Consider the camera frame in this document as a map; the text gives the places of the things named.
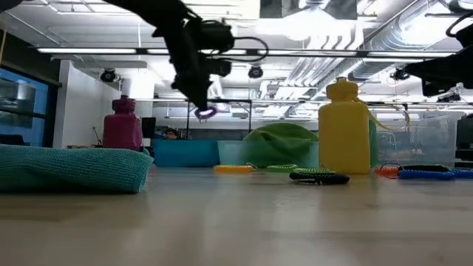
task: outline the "green cable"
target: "green cable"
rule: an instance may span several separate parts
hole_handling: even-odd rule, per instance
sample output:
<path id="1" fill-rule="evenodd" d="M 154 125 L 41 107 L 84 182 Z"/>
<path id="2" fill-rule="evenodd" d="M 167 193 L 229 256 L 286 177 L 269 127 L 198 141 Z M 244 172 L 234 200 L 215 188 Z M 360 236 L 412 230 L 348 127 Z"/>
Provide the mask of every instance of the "green cable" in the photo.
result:
<path id="1" fill-rule="evenodd" d="M 266 169 L 275 173 L 292 173 L 297 165 L 268 166 Z"/>
<path id="2" fill-rule="evenodd" d="M 334 171 L 325 168 L 296 168 L 293 172 L 300 174 L 335 174 Z"/>

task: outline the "ceiling light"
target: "ceiling light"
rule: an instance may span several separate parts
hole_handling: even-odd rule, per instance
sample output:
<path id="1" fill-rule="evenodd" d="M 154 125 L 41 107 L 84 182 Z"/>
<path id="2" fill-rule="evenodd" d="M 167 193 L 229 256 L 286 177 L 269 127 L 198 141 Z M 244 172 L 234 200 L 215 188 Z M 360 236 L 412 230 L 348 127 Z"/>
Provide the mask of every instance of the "ceiling light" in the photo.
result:
<path id="1" fill-rule="evenodd" d="M 363 59 L 366 63 L 418 63 L 422 62 L 422 59 L 404 59 L 404 58 L 365 58 Z"/>
<path id="2" fill-rule="evenodd" d="M 77 16 L 137 16 L 130 12 L 76 12 L 59 11 L 59 15 L 77 15 Z"/>
<path id="3" fill-rule="evenodd" d="M 169 51 L 167 49 L 148 49 L 148 54 L 152 55 L 169 55 Z"/>
<path id="4" fill-rule="evenodd" d="M 260 55 L 265 55 L 266 50 L 258 50 Z M 346 50 L 270 50 L 269 55 L 278 56 L 312 56 L 312 57 L 351 57 L 356 56 L 356 51 Z"/>
<path id="5" fill-rule="evenodd" d="M 444 58 L 449 55 L 454 55 L 454 52 L 428 52 L 428 51 L 421 51 L 421 52 L 368 52 L 368 57 L 392 57 L 392 58 Z"/>
<path id="6" fill-rule="evenodd" d="M 153 103 L 183 103 L 186 99 L 175 99 L 175 98 L 158 98 L 158 99 L 135 99 L 135 101 L 145 101 Z"/>
<path id="7" fill-rule="evenodd" d="M 304 100 L 253 100 L 254 103 L 304 103 Z"/>
<path id="8" fill-rule="evenodd" d="M 51 54 L 86 54 L 86 55 L 100 55 L 100 54 L 130 54 L 137 53 L 136 49 L 109 49 L 109 48 L 38 48 L 38 52 Z"/>
<path id="9" fill-rule="evenodd" d="M 201 50 L 201 52 L 205 53 L 206 55 L 217 55 L 216 50 Z M 244 49 L 232 49 L 227 52 L 223 52 L 221 55 L 246 55 L 246 50 Z"/>
<path id="10" fill-rule="evenodd" d="M 58 12 L 58 11 L 59 11 L 57 8 L 53 7 L 53 6 L 51 5 L 51 3 L 49 3 L 47 0 L 41 0 L 41 2 L 42 2 L 43 4 L 45 4 L 45 5 L 47 5 L 52 11 L 54 11 L 54 12 Z"/>

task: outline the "white wall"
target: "white wall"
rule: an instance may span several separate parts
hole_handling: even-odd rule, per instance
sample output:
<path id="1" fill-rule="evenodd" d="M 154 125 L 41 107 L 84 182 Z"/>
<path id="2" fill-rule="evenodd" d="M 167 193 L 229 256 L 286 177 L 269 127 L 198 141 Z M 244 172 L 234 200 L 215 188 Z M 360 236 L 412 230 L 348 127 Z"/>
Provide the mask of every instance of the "white wall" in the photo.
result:
<path id="1" fill-rule="evenodd" d="M 121 92 L 74 68 L 71 61 L 61 62 L 55 118 L 54 147 L 97 144 L 93 127 L 103 136 L 103 119 L 113 114 L 112 100 Z"/>

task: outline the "green cloth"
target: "green cloth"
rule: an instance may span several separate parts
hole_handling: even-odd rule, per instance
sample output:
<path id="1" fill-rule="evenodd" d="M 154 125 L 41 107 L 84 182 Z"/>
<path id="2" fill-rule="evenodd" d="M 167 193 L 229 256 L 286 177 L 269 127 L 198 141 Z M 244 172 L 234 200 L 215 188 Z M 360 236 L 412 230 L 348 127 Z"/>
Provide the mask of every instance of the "green cloth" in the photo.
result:
<path id="1" fill-rule="evenodd" d="M 292 123 L 274 123 L 248 134 L 244 157 L 258 168 L 296 164 L 300 167 L 318 166 L 319 138 L 310 130 Z"/>
<path id="2" fill-rule="evenodd" d="M 0 192 L 138 193 L 153 159 L 125 149 L 0 145 Z"/>

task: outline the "black cable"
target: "black cable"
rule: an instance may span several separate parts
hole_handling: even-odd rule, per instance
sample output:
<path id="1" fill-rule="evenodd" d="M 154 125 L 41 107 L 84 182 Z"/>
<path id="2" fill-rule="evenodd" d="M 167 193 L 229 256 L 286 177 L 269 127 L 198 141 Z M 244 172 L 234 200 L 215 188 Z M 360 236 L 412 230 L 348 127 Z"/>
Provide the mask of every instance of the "black cable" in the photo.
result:
<path id="1" fill-rule="evenodd" d="M 462 101 L 464 101 L 465 103 L 467 103 L 468 105 L 473 106 L 473 103 L 468 102 L 468 101 L 465 100 L 463 97 L 460 96 L 460 99 L 461 99 Z"/>
<path id="2" fill-rule="evenodd" d="M 452 37 L 452 38 L 456 38 L 457 35 L 456 34 L 453 34 L 452 33 L 452 30 L 455 26 L 457 26 L 460 22 L 464 21 L 465 19 L 469 18 L 473 16 L 473 12 L 470 12 L 470 13 L 467 13 L 463 16 L 461 16 L 459 19 L 457 19 L 457 21 L 453 22 L 452 25 L 450 25 L 450 27 L 448 29 L 446 29 L 446 35 L 449 36 L 449 37 Z"/>
<path id="3" fill-rule="evenodd" d="M 102 146 L 102 140 L 98 137 L 97 130 L 95 129 L 94 126 L 92 127 L 92 129 L 94 129 L 95 137 L 97 138 L 97 144 L 99 146 Z"/>
<path id="4" fill-rule="evenodd" d="M 268 44 L 266 44 L 266 42 L 263 41 L 260 38 L 249 37 L 248 36 L 248 37 L 236 37 L 235 40 L 255 40 L 255 41 L 258 41 L 260 44 L 262 44 L 265 47 L 265 54 L 261 55 L 259 58 L 256 58 L 256 59 L 236 59 L 236 58 L 220 58 L 220 59 L 234 61 L 234 62 L 256 63 L 256 62 L 259 62 L 259 61 L 267 58 L 267 56 L 269 55 L 269 46 L 268 46 Z"/>

